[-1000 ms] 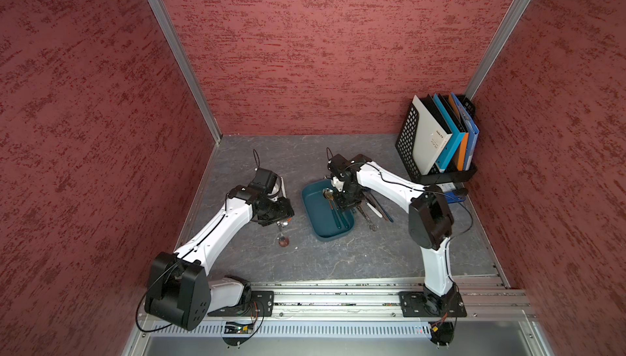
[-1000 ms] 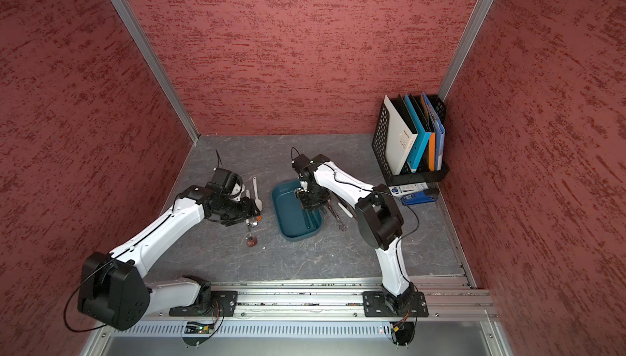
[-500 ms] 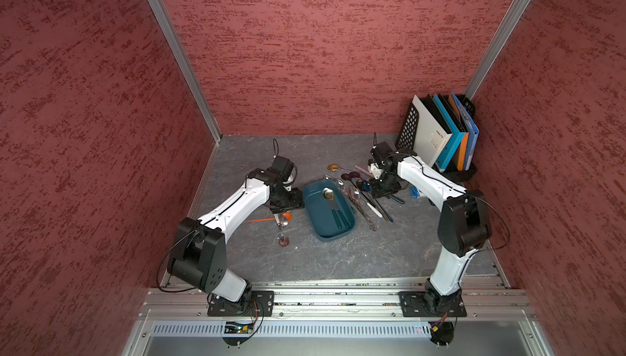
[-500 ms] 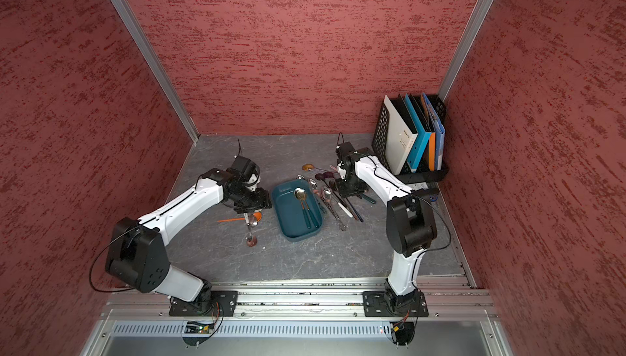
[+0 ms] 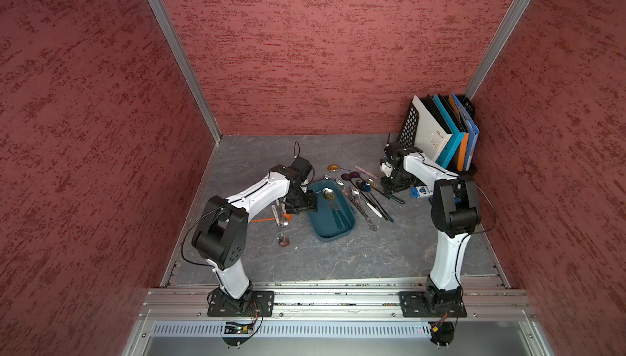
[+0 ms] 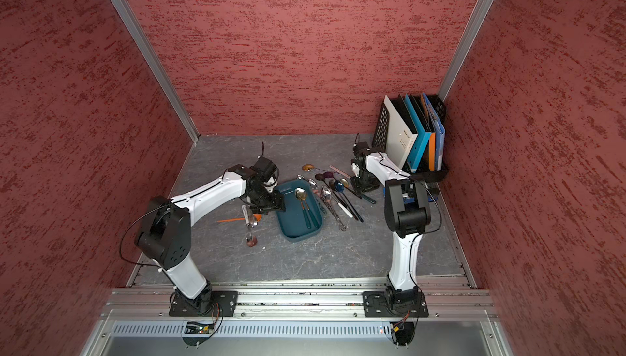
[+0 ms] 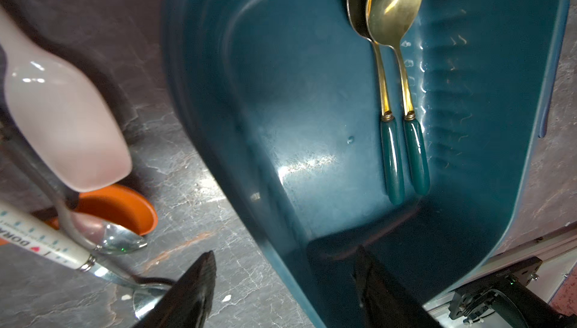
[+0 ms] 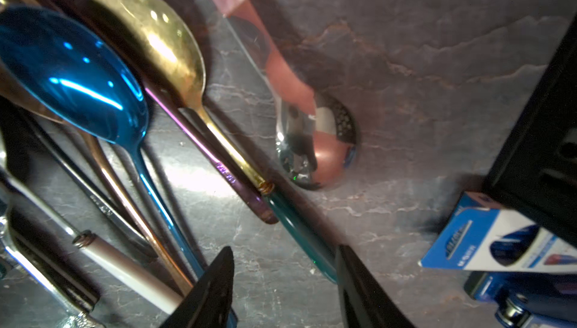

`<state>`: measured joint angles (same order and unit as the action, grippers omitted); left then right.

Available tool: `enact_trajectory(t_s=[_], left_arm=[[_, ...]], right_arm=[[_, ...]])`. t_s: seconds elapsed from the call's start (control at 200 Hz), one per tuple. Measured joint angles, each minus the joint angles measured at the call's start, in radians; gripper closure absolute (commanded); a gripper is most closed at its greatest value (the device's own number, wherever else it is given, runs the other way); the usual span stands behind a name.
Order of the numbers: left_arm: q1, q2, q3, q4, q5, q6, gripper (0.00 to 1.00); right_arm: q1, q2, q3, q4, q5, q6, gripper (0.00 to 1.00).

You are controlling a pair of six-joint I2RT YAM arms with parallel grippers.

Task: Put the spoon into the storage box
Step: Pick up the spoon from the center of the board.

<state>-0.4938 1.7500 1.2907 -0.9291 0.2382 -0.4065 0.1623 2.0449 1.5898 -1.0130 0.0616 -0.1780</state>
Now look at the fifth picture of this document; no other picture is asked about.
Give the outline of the teal plastic storage box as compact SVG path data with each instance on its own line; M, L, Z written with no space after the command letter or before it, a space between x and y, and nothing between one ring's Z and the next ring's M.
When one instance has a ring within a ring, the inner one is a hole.
M308 213L311 226L322 242L338 240L355 230L356 219L347 198L333 180L321 180L309 185L317 197L317 211Z

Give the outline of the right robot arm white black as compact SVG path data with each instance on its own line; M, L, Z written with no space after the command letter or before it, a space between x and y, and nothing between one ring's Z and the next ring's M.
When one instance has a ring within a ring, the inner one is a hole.
M391 195L411 187L430 193L431 220L437 230L435 264L428 276L425 302L430 310L459 303L459 271L470 236L482 220L478 188L468 175L446 170L415 147L392 142L380 161L384 192Z

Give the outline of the gold spoon teal handle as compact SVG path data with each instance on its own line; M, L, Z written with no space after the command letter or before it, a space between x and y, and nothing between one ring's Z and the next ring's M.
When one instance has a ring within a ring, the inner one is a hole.
M335 194L334 191L330 188L324 188L322 191L322 194L324 196L324 199L326 199L329 203L329 206L331 208L331 212L333 214L334 220L336 222L337 228L342 230L343 229L343 222L341 219L341 212L339 210L339 207L337 206L337 203L335 201Z

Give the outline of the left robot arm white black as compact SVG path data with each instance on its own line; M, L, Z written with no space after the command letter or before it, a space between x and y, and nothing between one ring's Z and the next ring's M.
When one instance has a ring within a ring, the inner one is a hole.
M257 214L281 200L287 214L317 210L317 196L308 190L312 164L297 157L292 165L276 165L253 186L228 198L213 196L207 202L192 236L192 247L207 261L219 281L220 291L239 302L251 290L241 264L248 225Z

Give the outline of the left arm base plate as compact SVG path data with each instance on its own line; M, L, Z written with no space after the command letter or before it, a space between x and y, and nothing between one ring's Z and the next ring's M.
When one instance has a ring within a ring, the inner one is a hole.
M246 291L240 299L215 289L207 297L209 317L271 317L275 293L272 291Z

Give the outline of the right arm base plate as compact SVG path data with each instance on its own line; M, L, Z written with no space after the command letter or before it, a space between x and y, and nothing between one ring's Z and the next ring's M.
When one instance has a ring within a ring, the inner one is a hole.
M399 305L404 318L466 318L466 307L459 297L441 299L428 292L400 292Z

